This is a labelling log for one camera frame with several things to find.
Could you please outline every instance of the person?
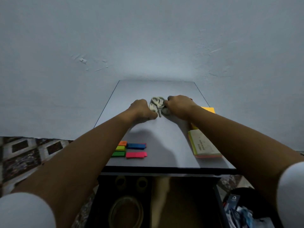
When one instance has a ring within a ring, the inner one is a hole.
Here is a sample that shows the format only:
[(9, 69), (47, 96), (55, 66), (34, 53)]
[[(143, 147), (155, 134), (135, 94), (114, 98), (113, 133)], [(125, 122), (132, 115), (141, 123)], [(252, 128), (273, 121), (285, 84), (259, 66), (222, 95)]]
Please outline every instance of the person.
[[(304, 157), (260, 132), (204, 110), (186, 96), (164, 101), (194, 123), (278, 211), (284, 227), (304, 227)], [(70, 227), (124, 134), (156, 119), (146, 100), (77, 138), (0, 199), (1, 227)]]

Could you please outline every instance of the white shirt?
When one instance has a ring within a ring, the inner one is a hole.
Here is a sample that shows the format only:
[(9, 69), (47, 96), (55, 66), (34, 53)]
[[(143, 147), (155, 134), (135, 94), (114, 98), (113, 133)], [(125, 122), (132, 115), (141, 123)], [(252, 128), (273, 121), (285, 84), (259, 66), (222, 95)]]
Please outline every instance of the white shirt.
[[(277, 191), (278, 214), (285, 228), (304, 227), (304, 162), (290, 166)], [(36, 195), (9, 194), (0, 199), (1, 228), (56, 228), (49, 205)]]

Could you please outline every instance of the person's left arm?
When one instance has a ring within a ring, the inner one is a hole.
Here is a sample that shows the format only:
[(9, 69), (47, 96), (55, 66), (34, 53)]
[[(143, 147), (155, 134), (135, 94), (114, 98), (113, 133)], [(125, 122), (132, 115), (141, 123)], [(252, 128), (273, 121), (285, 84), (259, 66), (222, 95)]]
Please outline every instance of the person's left arm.
[(77, 138), (13, 191), (35, 194), (51, 207), (57, 227), (70, 227), (124, 134), (138, 119), (156, 119), (146, 100)]

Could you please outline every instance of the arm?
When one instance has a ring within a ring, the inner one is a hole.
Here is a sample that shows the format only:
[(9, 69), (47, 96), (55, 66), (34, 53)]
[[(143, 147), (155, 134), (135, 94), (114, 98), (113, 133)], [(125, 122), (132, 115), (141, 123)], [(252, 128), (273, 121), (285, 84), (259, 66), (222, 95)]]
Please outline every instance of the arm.
[(137, 119), (155, 119), (146, 100), (77, 138), (43, 167), (18, 185), (14, 192), (28, 192), (51, 207), (57, 227), (70, 227), (97, 177), (124, 134)]
[(204, 110), (186, 96), (170, 96), (164, 104), (177, 117), (195, 124), (276, 208), (280, 176), (304, 157), (256, 130)]

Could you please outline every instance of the person's right arm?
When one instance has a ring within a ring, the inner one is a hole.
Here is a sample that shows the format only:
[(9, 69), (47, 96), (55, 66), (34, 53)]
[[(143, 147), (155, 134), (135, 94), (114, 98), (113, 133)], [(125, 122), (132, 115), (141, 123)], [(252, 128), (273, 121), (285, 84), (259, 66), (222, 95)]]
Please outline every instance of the person's right arm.
[(211, 113), (186, 96), (170, 96), (164, 104), (180, 119), (195, 124), (224, 157), (276, 208), (280, 176), (304, 157), (247, 126)]

